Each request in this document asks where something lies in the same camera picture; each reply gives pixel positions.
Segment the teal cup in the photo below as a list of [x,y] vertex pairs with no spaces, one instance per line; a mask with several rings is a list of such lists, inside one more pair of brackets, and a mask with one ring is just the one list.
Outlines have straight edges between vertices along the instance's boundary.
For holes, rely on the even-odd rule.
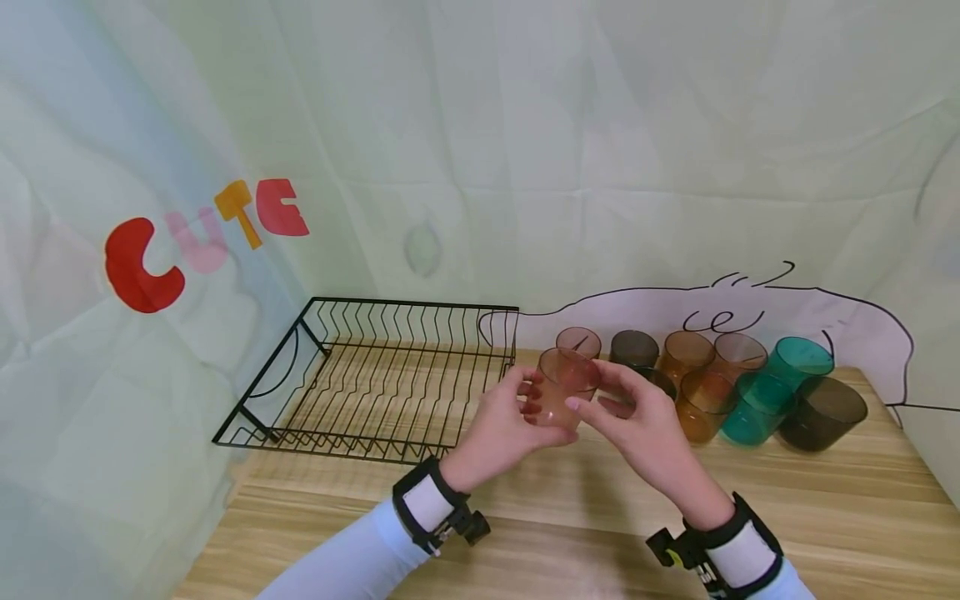
[[777,342],[762,372],[773,375],[796,392],[809,377],[821,377],[833,371],[833,356],[816,342],[788,337]]
[[767,372],[747,372],[733,386],[736,408],[723,423],[724,436],[739,445],[761,445],[796,408],[790,386]]

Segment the wrist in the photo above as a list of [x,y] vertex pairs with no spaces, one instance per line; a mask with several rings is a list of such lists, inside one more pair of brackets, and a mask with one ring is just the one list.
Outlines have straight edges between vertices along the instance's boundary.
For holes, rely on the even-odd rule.
[[733,518],[733,500],[692,454],[691,459],[677,485],[664,494],[691,526],[711,531]]
[[452,490],[459,493],[473,493],[484,482],[476,461],[463,446],[453,448],[441,459],[440,475]]

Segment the person's left hand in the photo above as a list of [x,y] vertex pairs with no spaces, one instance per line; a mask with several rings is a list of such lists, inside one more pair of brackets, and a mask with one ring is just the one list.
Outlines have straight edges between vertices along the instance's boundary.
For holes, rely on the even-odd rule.
[[480,396],[466,435],[440,462],[440,472],[451,488],[470,493],[535,450],[577,440],[574,431],[527,422],[539,406],[519,402],[516,397],[536,397],[535,384],[541,378],[536,369],[513,367],[496,387]]

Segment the light blue sleeve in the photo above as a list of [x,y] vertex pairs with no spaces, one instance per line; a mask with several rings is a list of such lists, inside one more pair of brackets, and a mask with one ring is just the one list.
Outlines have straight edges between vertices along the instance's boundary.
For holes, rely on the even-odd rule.
[[790,561],[783,559],[783,566],[777,578],[766,588],[750,596],[750,600],[812,600],[813,594],[800,581],[797,569]]
[[385,500],[284,571],[256,600],[384,600],[428,558]]

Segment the black wire dish rack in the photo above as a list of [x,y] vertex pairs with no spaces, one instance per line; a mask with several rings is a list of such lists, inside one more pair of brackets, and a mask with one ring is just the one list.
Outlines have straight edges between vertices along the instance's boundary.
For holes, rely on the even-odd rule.
[[443,456],[514,364],[518,316],[515,306],[313,298],[213,442],[403,464]]

